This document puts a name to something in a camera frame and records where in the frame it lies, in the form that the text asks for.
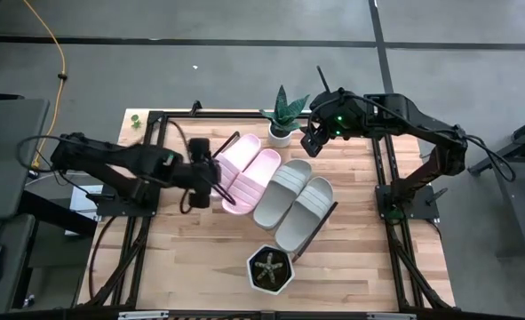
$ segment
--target yellow cable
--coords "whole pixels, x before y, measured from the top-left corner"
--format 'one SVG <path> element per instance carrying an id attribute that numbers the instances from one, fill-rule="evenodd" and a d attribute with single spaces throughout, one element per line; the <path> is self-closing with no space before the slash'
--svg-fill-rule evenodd
<path id="1" fill-rule="evenodd" d="M 60 47 L 60 44 L 59 44 L 59 41 L 57 41 L 57 38 L 55 37 L 55 35 L 51 32 L 51 30 L 49 29 L 49 27 L 47 26 L 47 24 L 45 23 L 45 21 L 43 21 L 43 19 L 41 19 L 41 17 L 39 16 L 39 14 L 37 14 L 37 12 L 35 11 L 35 9 L 33 9 L 33 7 L 31 6 L 31 4 L 29 4 L 28 0 L 23 0 L 23 2 L 25 3 L 25 5 L 29 8 L 29 10 L 31 10 L 31 12 L 33 14 L 35 14 L 35 16 L 37 17 L 37 19 L 39 20 L 39 22 L 41 22 L 41 24 L 43 24 L 43 27 L 45 27 L 45 29 L 47 30 L 47 32 L 49 32 L 49 35 L 51 35 L 51 38 L 52 38 L 52 41 L 57 45 L 57 48 L 59 49 L 59 53 L 60 53 L 60 60 L 62 62 L 62 70 L 61 70 L 61 74 L 63 76 L 66 76 L 66 70 L 67 70 L 67 63 L 65 61 L 65 54 L 63 53 L 63 49 Z M 57 122 L 57 114 L 59 113 L 59 104 L 60 104 L 60 95 L 63 91 L 63 85 L 65 84 L 65 79 L 61 78 L 60 79 L 60 83 L 59 83 L 59 90 L 57 91 L 57 99 L 55 101 L 55 111 L 52 115 L 52 121 L 51 121 L 51 126 L 49 127 L 49 130 L 47 131 L 46 135 L 49 135 L 52 133 L 52 129 L 54 128 L 55 126 L 55 123 Z M 45 145 L 45 139 L 42 139 L 41 140 L 41 144 L 39 144 L 39 153 L 36 154 L 35 158 L 33 159 L 33 164 L 32 166 L 34 168 L 38 168 L 41 163 L 39 162 L 39 157 L 40 157 L 40 153 L 41 151 L 43 150 L 43 147 Z"/>

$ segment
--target potted plant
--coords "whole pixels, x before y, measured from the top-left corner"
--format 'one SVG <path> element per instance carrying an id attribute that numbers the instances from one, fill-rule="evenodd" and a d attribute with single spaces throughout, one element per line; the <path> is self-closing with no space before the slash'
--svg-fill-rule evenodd
<path id="1" fill-rule="evenodd" d="M 294 278 L 290 256 L 270 245 L 262 245 L 246 261 L 253 289 L 277 295 Z"/>
<path id="2" fill-rule="evenodd" d="M 276 97 L 274 112 L 260 110 L 262 116 L 270 120 L 268 142 L 272 147 L 284 148 L 290 145 L 291 132 L 301 127 L 296 121 L 296 118 L 304 109 L 307 98 L 309 98 L 309 94 L 305 98 L 295 100 L 288 105 L 286 91 L 283 89 L 283 85 L 281 85 L 278 96 Z"/>

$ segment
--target slipper strap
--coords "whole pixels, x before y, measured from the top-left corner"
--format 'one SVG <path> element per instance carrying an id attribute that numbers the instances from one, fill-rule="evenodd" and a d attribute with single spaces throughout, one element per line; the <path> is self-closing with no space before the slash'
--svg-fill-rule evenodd
<path id="1" fill-rule="evenodd" d="M 306 207 L 318 218 L 323 219 L 333 202 L 322 192 L 312 186 L 307 186 L 296 199 L 296 202 Z"/>
<path id="2" fill-rule="evenodd" d="M 224 154 L 218 154 L 215 159 L 219 161 L 220 165 L 220 186 L 223 189 L 228 189 L 228 186 L 241 171 Z"/>
<path id="3" fill-rule="evenodd" d="M 306 185 L 307 177 L 295 169 L 287 165 L 280 167 L 272 176 L 271 181 L 282 185 L 291 190 L 296 195 L 299 195 L 301 190 Z"/>
<path id="4" fill-rule="evenodd" d="M 264 190 L 266 190 L 266 186 L 261 186 L 245 174 L 239 173 L 235 182 L 228 189 L 228 193 L 233 196 L 237 205 L 242 204 L 253 209 L 260 201 Z"/>

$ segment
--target plant pot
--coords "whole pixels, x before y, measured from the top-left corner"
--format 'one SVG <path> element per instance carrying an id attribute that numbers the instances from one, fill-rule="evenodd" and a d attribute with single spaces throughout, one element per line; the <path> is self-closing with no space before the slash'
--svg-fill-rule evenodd
<path id="1" fill-rule="evenodd" d="M 274 274 L 273 282 L 267 272 L 263 276 L 260 276 L 266 269 L 262 268 L 259 264 L 257 265 L 257 262 L 267 264 L 269 253 L 272 253 L 271 265 L 276 266 L 276 264 L 282 263 L 281 267 L 272 270 Z M 273 295 L 278 295 L 295 276 L 290 256 L 288 256 L 286 252 L 267 244 L 262 245 L 246 260 L 246 266 L 251 287 Z"/>
<path id="2" fill-rule="evenodd" d="M 274 148 L 286 148 L 291 143 L 291 132 L 276 130 L 272 124 L 268 126 L 268 143 Z"/>

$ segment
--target pink slipper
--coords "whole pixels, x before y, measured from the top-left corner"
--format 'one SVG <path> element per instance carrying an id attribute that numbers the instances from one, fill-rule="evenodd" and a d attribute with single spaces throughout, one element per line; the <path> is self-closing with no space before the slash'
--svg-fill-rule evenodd
<path id="1" fill-rule="evenodd" d="M 251 212 L 266 190 L 268 182 L 280 166 L 282 159 L 272 149 L 264 149 L 244 172 L 238 174 L 228 193 L 236 205 L 223 201 L 223 209 L 232 214 Z"/>
<path id="2" fill-rule="evenodd" d="M 220 164 L 220 186 L 224 190 L 228 190 L 238 173 L 246 169 L 261 146 L 260 139 L 249 133 L 215 157 Z M 220 197 L 214 189 L 211 191 L 211 196 Z"/>

